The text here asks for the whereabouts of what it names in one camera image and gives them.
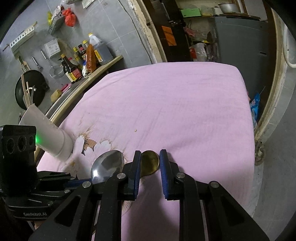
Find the green plastic box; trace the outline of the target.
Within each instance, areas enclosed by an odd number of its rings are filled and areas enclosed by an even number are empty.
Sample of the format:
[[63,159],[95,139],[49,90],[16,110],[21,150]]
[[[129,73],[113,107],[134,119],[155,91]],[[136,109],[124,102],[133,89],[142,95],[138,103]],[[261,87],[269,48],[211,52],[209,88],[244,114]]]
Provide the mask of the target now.
[[201,12],[200,12],[199,8],[182,9],[181,13],[184,18],[201,16]]

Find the metal cooking pot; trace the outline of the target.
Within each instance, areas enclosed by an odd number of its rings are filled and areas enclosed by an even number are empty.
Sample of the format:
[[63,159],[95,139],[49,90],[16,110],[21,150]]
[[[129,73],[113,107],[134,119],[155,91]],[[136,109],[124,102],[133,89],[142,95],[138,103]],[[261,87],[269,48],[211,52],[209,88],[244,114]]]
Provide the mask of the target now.
[[218,4],[218,6],[224,14],[240,13],[238,5],[234,3],[223,3]]

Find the pink floral table cloth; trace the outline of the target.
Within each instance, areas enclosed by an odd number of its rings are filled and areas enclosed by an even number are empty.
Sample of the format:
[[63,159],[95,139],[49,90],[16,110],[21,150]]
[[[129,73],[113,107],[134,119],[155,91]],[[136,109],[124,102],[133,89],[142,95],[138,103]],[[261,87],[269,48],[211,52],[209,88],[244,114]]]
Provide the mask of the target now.
[[254,175],[254,131],[239,70],[213,62],[159,63],[106,75],[60,127],[74,150],[62,163],[44,154],[38,170],[90,177],[97,157],[166,150],[196,181],[217,181],[243,207]]

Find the blue white packet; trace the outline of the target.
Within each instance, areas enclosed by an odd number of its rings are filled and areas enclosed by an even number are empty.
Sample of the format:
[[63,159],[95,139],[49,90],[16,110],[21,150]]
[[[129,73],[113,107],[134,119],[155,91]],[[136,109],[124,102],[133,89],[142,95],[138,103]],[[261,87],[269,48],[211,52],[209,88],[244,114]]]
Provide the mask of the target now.
[[86,77],[88,74],[89,74],[89,71],[87,68],[87,62],[84,61],[83,66],[82,66],[82,75],[83,75],[83,77]]

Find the black wok pan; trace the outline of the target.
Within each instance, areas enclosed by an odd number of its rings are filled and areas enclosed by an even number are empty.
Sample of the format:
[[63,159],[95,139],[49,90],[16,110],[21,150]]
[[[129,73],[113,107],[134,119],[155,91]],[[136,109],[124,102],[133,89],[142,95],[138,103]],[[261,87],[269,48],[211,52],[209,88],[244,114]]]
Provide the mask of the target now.
[[[43,74],[37,70],[29,70],[23,74],[23,77],[25,85],[28,83],[30,94],[33,95],[33,103],[39,106],[45,97],[45,93],[49,90]],[[23,97],[21,78],[18,79],[15,87],[15,99],[20,108],[27,109]]]

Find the silver steel spoon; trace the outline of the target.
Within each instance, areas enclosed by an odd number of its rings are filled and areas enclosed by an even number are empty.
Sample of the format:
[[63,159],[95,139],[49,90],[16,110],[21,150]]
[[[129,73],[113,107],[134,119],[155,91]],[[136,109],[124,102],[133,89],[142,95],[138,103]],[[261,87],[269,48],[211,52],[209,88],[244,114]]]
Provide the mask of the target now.
[[118,150],[111,150],[100,155],[92,164],[92,184],[99,184],[107,181],[114,174],[122,171],[125,164],[123,153]]

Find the white wall box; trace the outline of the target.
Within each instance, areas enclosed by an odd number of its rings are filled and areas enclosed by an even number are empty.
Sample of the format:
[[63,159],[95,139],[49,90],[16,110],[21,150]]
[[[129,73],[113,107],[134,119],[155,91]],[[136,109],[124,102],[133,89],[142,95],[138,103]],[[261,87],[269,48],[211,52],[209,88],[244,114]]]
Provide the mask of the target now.
[[52,58],[61,52],[57,39],[53,39],[44,44],[44,48],[49,58]]

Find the dark soy sauce bottle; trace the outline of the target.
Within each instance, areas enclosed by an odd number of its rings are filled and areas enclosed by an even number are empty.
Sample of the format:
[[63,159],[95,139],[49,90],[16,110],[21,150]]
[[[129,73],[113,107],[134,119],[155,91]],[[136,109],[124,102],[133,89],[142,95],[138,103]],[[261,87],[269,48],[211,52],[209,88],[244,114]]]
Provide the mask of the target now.
[[61,54],[61,63],[63,71],[70,82],[77,82],[82,79],[83,75],[77,65],[73,64],[65,54]]

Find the small gold spoon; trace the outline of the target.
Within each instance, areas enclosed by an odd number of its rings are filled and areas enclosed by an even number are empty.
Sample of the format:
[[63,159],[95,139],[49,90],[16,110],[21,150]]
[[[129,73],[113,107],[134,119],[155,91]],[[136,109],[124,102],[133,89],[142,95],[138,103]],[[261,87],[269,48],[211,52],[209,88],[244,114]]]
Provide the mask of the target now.
[[156,152],[147,150],[141,155],[140,177],[155,173],[159,168],[159,156]]

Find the white knife rack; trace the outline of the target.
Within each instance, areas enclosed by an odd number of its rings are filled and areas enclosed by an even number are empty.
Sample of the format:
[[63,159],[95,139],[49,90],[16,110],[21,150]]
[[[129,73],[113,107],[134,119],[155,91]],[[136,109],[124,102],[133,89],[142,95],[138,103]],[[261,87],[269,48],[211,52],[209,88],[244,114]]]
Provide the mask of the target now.
[[29,40],[35,31],[35,25],[38,22],[36,21],[34,24],[32,24],[30,27],[22,31],[10,44],[7,44],[2,51],[4,52],[6,49],[10,48],[13,53],[22,45],[24,42]]

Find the white utensil holder cup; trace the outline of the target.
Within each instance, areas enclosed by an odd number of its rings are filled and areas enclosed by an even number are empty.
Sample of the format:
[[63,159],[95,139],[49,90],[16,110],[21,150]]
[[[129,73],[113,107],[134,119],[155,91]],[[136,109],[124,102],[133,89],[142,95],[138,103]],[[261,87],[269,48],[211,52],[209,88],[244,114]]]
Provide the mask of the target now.
[[52,123],[34,104],[30,105],[20,120],[21,126],[35,126],[36,145],[59,161],[67,161],[73,151],[73,140]]

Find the metal mesh strainer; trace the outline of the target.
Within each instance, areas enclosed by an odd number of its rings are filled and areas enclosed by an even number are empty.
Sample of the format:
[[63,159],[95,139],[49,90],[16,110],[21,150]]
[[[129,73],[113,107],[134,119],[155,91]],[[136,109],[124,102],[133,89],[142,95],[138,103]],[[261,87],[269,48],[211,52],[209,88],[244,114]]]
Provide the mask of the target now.
[[50,62],[49,58],[46,56],[45,52],[42,49],[40,50],[40,52],[43,55],[44,59],[49,63],[49,65],[51,67],[49,75],[54,79],[59,79],[59,78],[63,77],[65,74],[63,71],[63,67],[61,67],[59,65],[53,66],[52,63]]

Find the dark grey cabinet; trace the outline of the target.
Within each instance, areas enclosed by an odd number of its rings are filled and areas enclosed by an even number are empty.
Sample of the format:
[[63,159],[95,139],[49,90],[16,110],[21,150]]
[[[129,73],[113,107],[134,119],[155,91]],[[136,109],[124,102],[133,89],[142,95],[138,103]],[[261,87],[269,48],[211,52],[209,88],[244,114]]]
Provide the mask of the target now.
[[240,71],[249,97],[253,98],[266,85],[269,68],[268,23],[215,17],[219,61]]

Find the yellow sponge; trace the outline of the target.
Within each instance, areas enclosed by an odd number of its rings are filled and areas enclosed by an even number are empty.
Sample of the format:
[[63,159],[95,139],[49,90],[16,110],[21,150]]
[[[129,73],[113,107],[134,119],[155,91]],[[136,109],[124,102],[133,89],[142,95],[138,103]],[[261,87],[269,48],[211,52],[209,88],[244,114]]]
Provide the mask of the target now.
[[63,92],[60,89],[55,90],[50,96],[51,102],[52,103],[56,102],[61,97],[62,94]]

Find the red plastic bag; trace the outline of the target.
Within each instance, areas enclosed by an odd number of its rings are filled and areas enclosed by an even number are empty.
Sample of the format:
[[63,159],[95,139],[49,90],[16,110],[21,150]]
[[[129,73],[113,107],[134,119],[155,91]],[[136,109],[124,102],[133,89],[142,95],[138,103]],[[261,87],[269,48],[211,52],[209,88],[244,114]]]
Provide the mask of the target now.
[[71,11],[70,8],[67,8],[62,12],[63,16],[65,17],[65,25],[68,27],[74,27],[76,24],[76,15]]

